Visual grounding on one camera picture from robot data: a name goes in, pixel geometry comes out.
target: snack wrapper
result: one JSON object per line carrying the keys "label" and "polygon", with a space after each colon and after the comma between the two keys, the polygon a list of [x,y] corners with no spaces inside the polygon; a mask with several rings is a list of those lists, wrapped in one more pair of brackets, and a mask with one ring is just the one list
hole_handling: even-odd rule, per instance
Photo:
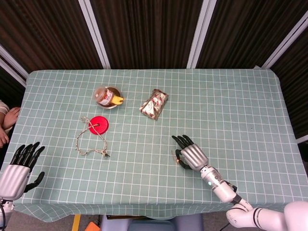
{"label": "snack wrapper", "polygon": [[139,110],[151,119],[157,120],[168,99],[168,94],[159,89],[152,91],[151,97],[142,105]]}

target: red disc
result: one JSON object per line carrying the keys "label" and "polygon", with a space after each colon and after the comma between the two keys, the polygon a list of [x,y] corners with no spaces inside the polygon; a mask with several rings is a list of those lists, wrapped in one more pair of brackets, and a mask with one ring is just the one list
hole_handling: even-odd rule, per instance
{"label": "red disc", "polygon": [[[105,117],[102,116],[96,116],[93,117],[91,120],[92,125],[95,127],[95,130],[99,133],[99,134],[103,134],[108,130],[109,127],[109,123],[108,120]],[[89,130],[90,132],[92,132],[93,134],[97,135],[97,133],[94,131],[93,128],[91,128],[91,125],[89,124]]]}

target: string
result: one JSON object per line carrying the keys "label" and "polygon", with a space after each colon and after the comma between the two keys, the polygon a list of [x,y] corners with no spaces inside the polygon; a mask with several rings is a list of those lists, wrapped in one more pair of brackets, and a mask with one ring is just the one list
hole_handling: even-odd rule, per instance
{"label": "string", "polygon": [[[84,129],[81,133],[79,133],[79,135],[76,137],[76,150],[78,151],[78,153],[79,154],[81,154],[81,155],[86,155],[87,153],[89,153],[89,152],[91,152],[91,151],[95,151],[95,152],[97,152],[97,153],[100,153],[100,154],[102,154],[104,157],[107,157],[107,156],[110,156],[110,155],[108,155],[108,153],[107,153],[107,142],[106,142],[106,140],[97,132],[97,130],[95,129],[95,127],[97,127],[97,126],[99,126],[99,124],[92,124],[91,123],[91,121],[87,118],[87,117],[85,117],[85,116],[83,116],[82,118],[81,118],[81,121],[82,122],[84,122],[85,124],[90,124],[90,127],[88,127],[88,128],[86,128],[86,129]],[[89,130],[90,128],[93,128],[93,130],[96,132],[96,134],[102,139],[102,141],[104,141],[104,148],[103,149],[101,149],[101,150],[97,150],[97,149],[88,149],[87,151],[85,151],[85,152],[82,152],[81,151],[81,149],[79,148],[79,146],[78,146],[78,140],[79,140],[79,137],[83,134],[83,133],[85,133],[87,130]]]}

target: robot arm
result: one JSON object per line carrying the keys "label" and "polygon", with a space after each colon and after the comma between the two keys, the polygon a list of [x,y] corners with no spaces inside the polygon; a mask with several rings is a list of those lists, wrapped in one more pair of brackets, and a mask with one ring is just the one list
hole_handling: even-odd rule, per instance
{"label": "robot arm", "polygon": [[[290,217],[286,219],[283,213],[265,208],[252,208],[246,200],[241,198],[234,191],[234,186],[226,182],[214,167],[208,165],[207,156],[197,144],[194,144],[193,141],[185,135],[182,137],[172,136],[172,138],[182,148],[182,150],[176,150],[177,162],[179,162],[181,166],[185,166],[185,163],[183,163],[179,157],[180,153],[192,170],[201,172],[202,179],[207,182],[222,202],[234,204],[234,206],[227,211],[227,219],[232,226],[237,228],[258,227],[267,231],[287,231],[288,228],[289,231],[308,230],[308,212],[306,212],[305,215],[306,219],[300,219],[300,221],[302,221],[301,226],[298,225],[298,222],[293,222],[293,219]],[[297,206],[292,206],[291,204],[292,203],[286,206],[286,214],[294,213],[299,207],[305,207],[306,209],[302,209],[302,211],[308,211],[308,202],[300,202]]]}
{"label": "robot arm", "polygon": [[43,146],[35,152],[38,146],[39,142],[27,147],[20,146],[0,178],[0,228],[2,230],[12,215],[13,201],[19,199],[23,193],[37,187],[43,180],[45,173],[41,172],[33,183],[27,185],[31,171],[39,155],[45,149]]}

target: green checkered tablecloth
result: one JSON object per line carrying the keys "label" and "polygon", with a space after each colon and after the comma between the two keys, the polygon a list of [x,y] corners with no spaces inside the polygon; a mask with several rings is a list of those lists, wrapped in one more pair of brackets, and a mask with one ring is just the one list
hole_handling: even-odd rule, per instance
{"label": "green checkered tablecloth", "polygon": [[[92,99],[100,85],[126,98],[112,110]],[[158,88],[169,99],[157,121],[139,107]],[[104,116],[109,158],[81,156],[82,116]],[[200,177],[177,165],[171,135],[186,134],[252,206],[282,210],[308,200],[308,181],[278,78],[270,70],[44,70],[30,74],[2,171],[21,144],[46,146],[29,182],[42,183],[15,201],[43,221],[69,214],[166,218],[227,210]],[[81,148],[102,148],[85,133]]]}

